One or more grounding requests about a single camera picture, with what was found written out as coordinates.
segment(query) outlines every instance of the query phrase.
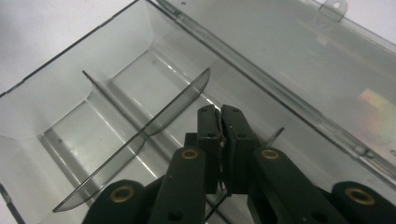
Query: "plastic latch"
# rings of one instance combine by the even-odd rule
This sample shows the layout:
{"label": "plastic latch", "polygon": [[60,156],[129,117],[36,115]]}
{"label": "plastic latch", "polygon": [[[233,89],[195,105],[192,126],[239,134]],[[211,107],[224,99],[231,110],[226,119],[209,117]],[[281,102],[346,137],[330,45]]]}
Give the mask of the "plastic latch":
{"label": "plastic latch", "polygon": [[347,0],[327,0],[321,5],[319,12],[334,21],[340,21],[347,13]]}

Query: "clear plastic container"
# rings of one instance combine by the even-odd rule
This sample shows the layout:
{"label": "clear plastic container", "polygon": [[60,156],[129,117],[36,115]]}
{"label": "clear plastic container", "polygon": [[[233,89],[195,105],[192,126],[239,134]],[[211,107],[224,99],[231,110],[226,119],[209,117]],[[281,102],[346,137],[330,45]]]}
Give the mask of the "clear plastic container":
{"label": "clear plastic container", "polygon": [[[281,2],[284,2],[283,7],[291,4],[286,0]],[[189,3],[179,3],[179,6],[188,6]],[[220,13],[222,16],[228,15],[227,11],[233,12],[232,8],[217,9],[218,12],[225,10]],[[208,20],[211,16],[220,15],[216,10],[204,10],[203,7],[198,7],[197,12],[206,15]],[[306,13],[309,13],[308,9],[299,15],[305,17]],[[347,82],[355,83],[356,78],[343,76],[347,71],[344,68],[331,72],[325,65],[338,69],[340,65],[337,64],[346,66],[351,63],[342,58],[327,62],[323,57],[315,57],[317,54],[327,58],[337,55],[337,50],[344,49],[337,45],[337,41],[350,41],[352,37],[340,37],[332,42],[327,37],[320,39],[319,35],[315,38],[319,38],[317,42],[324,49],[306,46],[300,49],[297,42],[309,46],[310,41],[304,31],[297,29],[301,36],[296,34],[293,38],[296,43],[291,42],[295,49],[289,49],[287,39],[274,39],[270,43],[276,43],[276,46],[267,47],[271,47],[268,49],[271,52],[278,51],[268,53],[264,58],[256,55],[255,51],[262,47],[249,47],[247,44],[252,43],[249,36],[257,38],[261,35],[241,37],[240,43],[245,46],[239,49],[237,43],[227,42],[227,35],[221,36],[224,31],[215,29],[219,25],[209,26],[211,23],[208,21],[194,21],[188,16],[190,14],[198,15],[193,12],[184,14],[164,1],[137,1],[2,94],[0,182],[26,223],[80,223],[94,198],[68,211],[52,213],[52,209],[208,68],[210,79],[202,94],[177,114],[177,118],[163,131],[151,136],[110,182],[133,179],[147,185],[163,175],[172,153],[182,146],[185,133],[196,132],[197,109],[208,104],[217,107],[233,105],[244,112],[261,141],[284,127],[286,131],[276,140],[274,147],[288,154],[317,186],[330,190],[337,182],[353,180],[396,203],[392,161],[387,155],[379,156],[379,151],[367,147],[357,133],[349,131],[351,126],[348,122],[356,120],[350,120],[350,116],[345,117],[345,122],[339,120],[343,112],[339,105],[348,113],[356,112],[355,107],[348,105],[357,104],[359,99],[363,104],[360,106],[387,107],[385,112],[369,108],[367,113],[387,113],[391,101],[387,102],[378,95],[392,95],[394,91],[385,86],[380,88],[385,92],[381,94],[382,91],[376,88],[356,93],[356,88],[352,88],[355,96],[360,97],[358,100],[354,98],[353,104],[348,98],[343,104],[334,101],[337,94],[346,97],[341,89],[346,90],[347,87],[341,86]],[[228,22],[233,23],[231,19],[223,20],[227,21],[223,23],[224,27]],[[290,18],[282,20],[279,26],[289,27]],[[302,21],[302,26],[310,22]],[[326,53],[326,48],[335,51]],[[299,50],[306,50],[309,55],[312,53],[312,57],[320,62],[308,64],[310,59],[300,61],[304,56],[295,55]],[[346,49],[345,53],[365,59],[362,51],[352,50]],[[392,52],[382,50],[375,51],[384,57],[378,63],[395,59]],[[315,71],[309,76],[296,70],[295,66],[301,69],[313,66]],[[288,73],[281,73],[279,67],[300,76],[288,79]],[[391,69],[376,63],[371,68],[377,68],[377,71]],[[337,85],[324,84],[332,83],[326,78],[334,78]],[[371,84],[373,80],[365,77],[359,83]],[[383,81],[379,79],[375,85],[380,87]],[[370,127],[363,129],[364,132],[367,130],[370,131]],[[226,200],[208,223],[225,223],[225,219],[231,223],[252,222],[244,196],[234,195]]]}

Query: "transparent lid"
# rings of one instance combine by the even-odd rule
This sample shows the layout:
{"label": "transparent lid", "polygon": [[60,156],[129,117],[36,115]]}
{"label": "transparent lid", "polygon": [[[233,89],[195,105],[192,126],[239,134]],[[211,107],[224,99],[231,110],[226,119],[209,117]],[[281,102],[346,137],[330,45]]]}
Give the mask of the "transparent lid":
{"label": "transparent lid", "polygon": [[396,48],[346,1],[156,1],[339,148],[396,180]]}

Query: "brass ring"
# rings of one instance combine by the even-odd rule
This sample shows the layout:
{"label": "brass ring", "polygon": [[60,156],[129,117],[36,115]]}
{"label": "brass ring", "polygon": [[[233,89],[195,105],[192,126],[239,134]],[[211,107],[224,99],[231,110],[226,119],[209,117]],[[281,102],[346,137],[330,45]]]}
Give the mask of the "brass ring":
{"label": "brass ring", "polygon": [[181,157],[187,160],[192,160],[198,157],[198,151],[195,149],[186,149],[181,152]]}
{"label": "brass ring", "polygon": [[262,151],[262,156],[269,160],[276,160],[279,158],[279,154],[271,149],[265,149]]}
{"label": "brass ring", "polygon": [[130,185],[123,185],[111,192],[110,198],[114,203],[123,203],[134,196],[134,188]]}
{"label": "brass ring", "polygon": [[375,204],[375,199],[373,198],[373,196],[362,189],[347,188],[346,195],[355,203],[360,203],[364,205]]}

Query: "transparent storage box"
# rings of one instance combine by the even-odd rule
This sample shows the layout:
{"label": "transparent storage box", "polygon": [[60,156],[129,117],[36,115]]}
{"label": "transparent storage box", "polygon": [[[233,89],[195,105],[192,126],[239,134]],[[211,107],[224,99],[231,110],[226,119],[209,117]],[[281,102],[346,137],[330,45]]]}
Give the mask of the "transparent storage box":
{"label": "transparent storage box", "polygon": [[[351,180],[396,203],[395,48],[319,8],[123,9],[1,95],[0,182],[16,212],[26,223],[80,223],[106,184],[163,175],[209,104],[241,109],[262,142],[284,127],[274,147],[318,187]],[[207,223],[252,223],[246,197]]]}

